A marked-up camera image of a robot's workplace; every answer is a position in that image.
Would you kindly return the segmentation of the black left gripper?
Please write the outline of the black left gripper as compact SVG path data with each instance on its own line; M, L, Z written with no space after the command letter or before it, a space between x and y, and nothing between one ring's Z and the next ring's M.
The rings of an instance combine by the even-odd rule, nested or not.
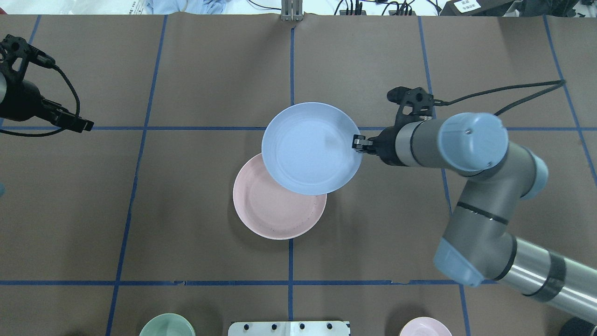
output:
M34 83L24 79L28 64L53 69L56 61L22 37L6 35L1 41L1 117L22 122L37 117L77 133L91 131L94 122L44 98Z

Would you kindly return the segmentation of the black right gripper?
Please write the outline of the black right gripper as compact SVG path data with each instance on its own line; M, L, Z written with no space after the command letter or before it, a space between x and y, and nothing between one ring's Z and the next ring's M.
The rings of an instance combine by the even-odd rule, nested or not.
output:
M390 166L419 167L411 149L414 130L431 117L434 106L432 94L422 87L396 87L387 93L387 100L399 106L393 126L368 140L362 134L353 136L354 151L377 155Z

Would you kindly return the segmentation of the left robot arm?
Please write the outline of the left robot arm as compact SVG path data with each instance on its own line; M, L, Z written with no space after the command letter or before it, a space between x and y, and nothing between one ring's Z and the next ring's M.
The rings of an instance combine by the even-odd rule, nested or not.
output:
M0 116L2 119L23 122L36 117L57 127L56 130L46 133L20 133L2 129L2 134L42 138L64 131L77 133L92 131L94 122L81 117L80 98L73 84L56 64L54 58L32 46L22 37L11 34L1 40L0 51ZM62 104L45 98L34 83L24 79L30 64L54 70L60 74L75 99L75 112L70 112Z

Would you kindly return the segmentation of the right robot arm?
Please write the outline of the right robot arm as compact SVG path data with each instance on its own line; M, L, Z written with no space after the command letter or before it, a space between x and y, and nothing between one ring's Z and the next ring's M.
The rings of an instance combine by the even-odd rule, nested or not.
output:
M461 98L444 101L421 87L396 87L387 93L399 107L394 125L371 138L355 134L352 149L390 166L441 168L466 179L433 260L451 280L469 287L498 281L595 324L596 270L507 231L520 200L546 187L548 167L531 149L509 139L500 115L562 83L542 85L539 93L495 113L463 112L446 119L433 119L431 109Z

